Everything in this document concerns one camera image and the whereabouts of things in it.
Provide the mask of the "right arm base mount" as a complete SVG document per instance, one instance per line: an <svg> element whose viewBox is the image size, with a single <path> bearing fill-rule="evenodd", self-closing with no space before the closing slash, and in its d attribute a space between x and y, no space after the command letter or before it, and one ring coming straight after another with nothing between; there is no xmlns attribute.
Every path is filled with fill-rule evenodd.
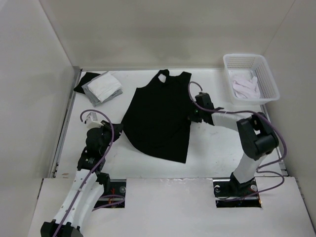
<svg viewBox="0 0 316 237"><path fill-rule="evenodd" d="M214 180L213 188L217 208L261 208L261 200L258 194L245 197L258 191L255 179L238 191L233 190L229 179Z"/></svg>

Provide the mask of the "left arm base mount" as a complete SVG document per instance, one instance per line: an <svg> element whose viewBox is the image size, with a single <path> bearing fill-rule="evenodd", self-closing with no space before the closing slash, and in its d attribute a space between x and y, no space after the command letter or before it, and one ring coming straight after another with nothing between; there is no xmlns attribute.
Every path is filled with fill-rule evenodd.
<svg viewBox="0 0 316 237"><path fill-rule="evenodd" d="M125 208L126 179L111 179L109 174L101 173L97 182L102 184L104 192L94 208Z"/></svg>

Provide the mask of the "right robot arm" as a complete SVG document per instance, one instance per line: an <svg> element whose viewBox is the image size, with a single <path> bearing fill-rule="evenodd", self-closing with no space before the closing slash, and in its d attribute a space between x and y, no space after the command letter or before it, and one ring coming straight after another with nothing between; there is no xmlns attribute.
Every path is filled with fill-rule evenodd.
<svg viewBox="0 0 316 237"><path fill-rule="evenodd" d="M275 131L263 113L254 113L243 118L236 112L224 112L221 107L214 107L209 94L205 92L195 96L193 104L195 109L190 115L191 121L205 122L238 133L243 155L230 176L226 190L234 195L241 195L250 188L262 161L279 145Z"/></svg>

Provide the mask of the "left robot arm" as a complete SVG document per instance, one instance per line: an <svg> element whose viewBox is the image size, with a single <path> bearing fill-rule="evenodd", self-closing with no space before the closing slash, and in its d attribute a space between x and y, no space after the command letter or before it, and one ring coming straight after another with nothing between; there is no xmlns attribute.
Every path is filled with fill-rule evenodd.
<svg viewBox="0 0 316 237"><path fill-rule="evenodd" d="M85 147L78 160L72 186L51 222L44 222L42 237L81 237L84 223L100 197L111 191L111 180L102 169L113 142L121 135L123 124L101 121L86 133Z"/></svg>

